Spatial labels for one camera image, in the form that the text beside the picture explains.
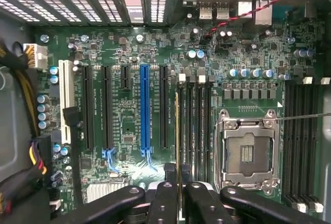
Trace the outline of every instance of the cpu socket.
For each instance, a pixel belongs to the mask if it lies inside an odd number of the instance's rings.
[[[231,118],[219,113],[214,131],[214,184],[236,185],[271,195],[279,184],[279,123],[276,112],[263,118]]]

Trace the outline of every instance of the red wire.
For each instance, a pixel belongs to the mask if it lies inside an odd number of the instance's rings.
[[[261,10],[263,10],[263,9],[266,9],[266,8],[268,8],[269,6],[271,6],[272,4],[274,4],[274,3],[278,2],[278,1],[279,1],[279,0],[272,0],[272,1],[270,1],[268,4],[266,4],[266,5],[262,6],[262,7],[256,8],[256,9],[254,9],[254,10],[252,10],[252,11],[247,12],[247,13],[243,13],[243,14],[241,14],[240,16],[231,17],[231,18],[229,18],[227,21],[225,21],[225,22],[221,22],[221,23],[219,23],[217,26],[211,28],[211,29],[210,29],[210,32],[211,32],[211,33],[214,33],[214,32],[217,31],[217,28],[219,28],[219,27],[221,27],[221,26],[225,26],[225,25],[227,25],[227,24],[228,24],[229,22],[231,22],[231,21],[236,21],[236,20],[238,20],[238,19],[241,18],[241,17],[248,16],[248,15],[250,15],[250,14],[252,14],[252,13],[256,13],[256,12],[258,12],[258,11],[261,11]]]

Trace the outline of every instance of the white pci slot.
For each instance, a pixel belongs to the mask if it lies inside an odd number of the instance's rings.
[[[58,77],[60,87],[60,109],[61,109],[61,139],[62,144],[71,144],[70,127],[66,125],[63,109],[74,106],[73,89],[73,63],[69,60],[58,61]]]

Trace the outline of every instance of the blue pcie slot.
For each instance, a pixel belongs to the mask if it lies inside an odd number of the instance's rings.
[[[149,114],[149,65],[140,66],[141,156],[151,152]]]

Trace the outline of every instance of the green circuit board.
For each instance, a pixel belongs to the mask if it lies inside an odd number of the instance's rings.
[[[322,40],[324,23],[320,21],[305,22],[288,26],[285,22],[275,23],[272,27],[273,34],[270,37],[259,37],[259,34],[247,33],[242,26],[228,27],[232,36],[223,41],[216,51],[217,41],[215,37],[207,45],[192,41],[190,33],[195,25],[179,23],[173,28],[148,28],[148,27],[39,27],[36,28],[36,40],[40,35],[48,35],[50,40],[48,47],[49,67],[58,66],[59,60],[80,61],[84,68],[91,73],[92,94],[87,96],[92,101],[89,119],[89,138],[93,142],[86,147],[86,128],[82,128],[80,169],[83,187],[83,197],[88,202],[89,187],[91,185],[112,184],[112,187],[122,187],[127,184],[135,184],[147,189],[149,183],[164,180],[163,166],[167,162],[176,163],[177,149],[180,149],[180,162],[192,163],[192,176],[194,180],[207,181],[215,184],[215,177],[219,173],[215,170],[214,128],[221,110],[227,110],[230,117],[237,118],[263,118],[272,109],[277,117],[283,117],[285,104],[285,82],[279,79],[280,74],[289,74],[291,78],[303,77],[312,70],[319,75],[319,69],[323,64],[315,57],[298,58],[294,56],[297,49],[312,49],[316,53],[317,42]],[[88,41],[81,40],[82,35],[88,36]],[[143,36],[143,41],[137,41],[137,35]],[[295,37],[296,41],[289,44],[287,38]],[[77,46],[76,52],[70,52],[68,43]],[[247,51],[247,43],[254,43],[257,49]],[[189,58],[189,51],[201,50],[203,58]],[[141,65],[149,65],[149,108],[150,108],[150,141],[151,161],[142,156],[141,152]],[[164,89],[167,98],[162,101],[160,76],[161,66],[167,66],[167,86]],[[128,70],[129,78],[123,87],[123,66]],[[104,72],[106,69],[111,75],[111,116],[105,116],[104,105]],[[255,69],[260,73],[271,70],[272,76],[265,78],[261,74],[253,79],[248,76],[231,78],[229,71],[237,72],[247,69],[248,72]],[[74,75],[74,96],[76,106],[84,113],[87,111],[84,105],[84,85],[81,71]],[[179,75],[185,74],[187,83],[193,80],[198,85],[199,80],[206,80],[209,84],[210,95],[204,98],[197,113],[199,101],[193,87],[192,134],[181,132],[180,146],[176,144],[176,94],[179,94],[179,106],[183,108],[180,118],[180,129],[186,128],[189,114],[187,111],[188,100],[183,99],[188,94],[186,88],[180,91]],[[54,143],[61,143],[58,130],[61,127],[60,99],[57,96],[57,88],[50,83],[49,73],[40,73],[39,92],[48,94],[51,98],[51,125],[43,130],[45,134],[52,135]],[[166,105],[167,112],[162,113],[161,106]],[[163,115],[165,128],[160,125]],[[199,118],[202,125],[210,116],[209,127],[196,129]],[[116,151],[113,154],[112,167],[109,161],[102,157],[105,144],[105,120],[112,122],[112,146]],[[282,176],[282,134],[283,123],[279,124],[279,166],[274,168],[279,172],[278,186],[266,197],[278,202],[281,201],[281,176]],[[161,144],[162,130],[167,132],[166,145]],[[193,140],[193,156],[188,156],[188,138]],[[201,142],[202,154],[197,155],[195,150]],[[59,159],[54,163],[55,170],[61,170],[64,174],[61,190],[62,213],[74,209],[72,180],[70,163]]]

